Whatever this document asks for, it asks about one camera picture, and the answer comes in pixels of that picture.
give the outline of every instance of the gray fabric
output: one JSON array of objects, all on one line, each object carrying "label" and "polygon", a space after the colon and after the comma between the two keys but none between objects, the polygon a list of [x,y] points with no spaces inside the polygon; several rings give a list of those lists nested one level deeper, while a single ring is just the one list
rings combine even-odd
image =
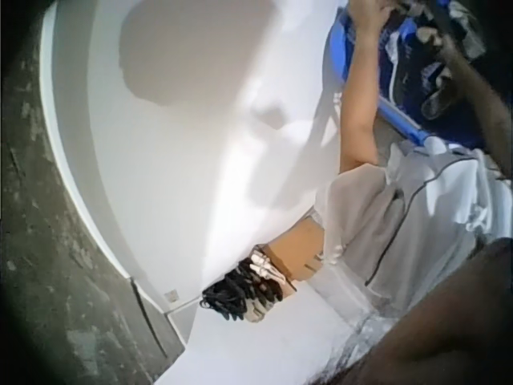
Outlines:
[{"label": "gray fabric", "polygon": [[373,308],[400,316],[463,263],[476,235],[511,235],[499,215],[511,190],[496,177],[481,152],[436,137],[393,146],[386,169],[362,165],[318,192],[325,260]]}]

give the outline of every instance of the person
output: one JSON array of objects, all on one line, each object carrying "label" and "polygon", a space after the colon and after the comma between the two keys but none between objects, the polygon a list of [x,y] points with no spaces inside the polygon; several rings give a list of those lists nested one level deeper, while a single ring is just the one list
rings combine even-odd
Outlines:
[{"label": "person", "polygon": [[353,366],[314,383],[506,382],[511,112],[452,38],[434,30],[429,44],[473,106],[490,156],[430,136],[422,147],[393,145],[378,167],[378,40],[393,6],[349,0],[356,44],[341,101],[341,173],[319,190],[315,209],[325,260],[380,314],[400,320]]}]

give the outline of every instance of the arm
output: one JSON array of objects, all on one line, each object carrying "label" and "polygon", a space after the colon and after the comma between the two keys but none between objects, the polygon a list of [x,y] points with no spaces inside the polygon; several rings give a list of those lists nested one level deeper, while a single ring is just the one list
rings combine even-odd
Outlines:
[{"label": "arm", "polygon": [[443,38],[440,55],[449,67],[458,89],[472,104],[492,158],[497,162],[504,176],[511,179],[513,163],[511,111],[465,60],[450,38]]},{"label": "arm", "polygon": [[374,118],[378,110],[378,39],[390,15],[380,0],[350,0],[356,44],[341,104],[340,171],[377,164]]}]

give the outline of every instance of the finger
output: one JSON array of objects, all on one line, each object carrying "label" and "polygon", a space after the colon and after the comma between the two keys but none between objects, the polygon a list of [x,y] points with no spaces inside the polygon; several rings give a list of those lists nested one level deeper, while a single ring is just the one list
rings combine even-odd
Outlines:
[{"label": "finger", "polygon": [[379,6],[381,8],[396,8],[399,6],[397,0],[380,0],[379,1]]}]

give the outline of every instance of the white floor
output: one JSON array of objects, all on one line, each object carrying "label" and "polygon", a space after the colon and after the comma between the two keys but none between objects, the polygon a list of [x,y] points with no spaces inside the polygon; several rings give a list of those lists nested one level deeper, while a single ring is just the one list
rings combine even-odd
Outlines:
[{"label": "white floor", "polygon": [[199,309],[186,351],[158,385],[298,385],[339,356],[351,328],[306,283],[257,324]]}]

